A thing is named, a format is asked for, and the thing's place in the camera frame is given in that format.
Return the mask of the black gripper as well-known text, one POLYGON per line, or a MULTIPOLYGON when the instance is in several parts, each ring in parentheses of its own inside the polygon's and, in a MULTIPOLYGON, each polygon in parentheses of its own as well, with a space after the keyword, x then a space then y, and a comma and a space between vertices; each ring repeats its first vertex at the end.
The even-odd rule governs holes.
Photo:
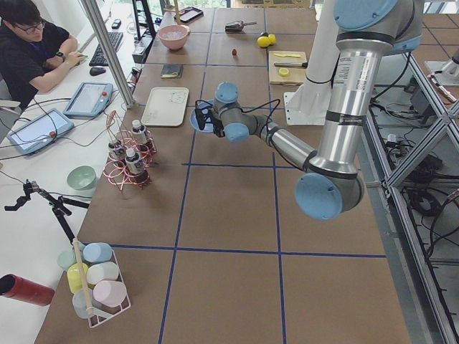
POLYGON ((196 100, 194 104, 194 129, 225 137, 222 121, 214 116, 213 100, 196 100))

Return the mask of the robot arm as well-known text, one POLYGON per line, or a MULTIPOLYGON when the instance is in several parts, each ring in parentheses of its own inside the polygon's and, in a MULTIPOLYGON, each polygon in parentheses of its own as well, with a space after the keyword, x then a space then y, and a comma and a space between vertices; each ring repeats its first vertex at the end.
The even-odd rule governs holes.
POLYGON ((323 45, 323 65, 329 89, 321 143, 314 149, 275 123, 238 103, 230 82, 217 87, 210 103, 197 101, 195 118, 204 128, 232 143, 256 135, 274 148, 303 176, 295 188, 301 210, 318 220, 333 219, 354 208, 364 184, 354 164, 381 59, 410 52, 422 36, 422 1, 331 1, 324 4, 315 41, 323 45))

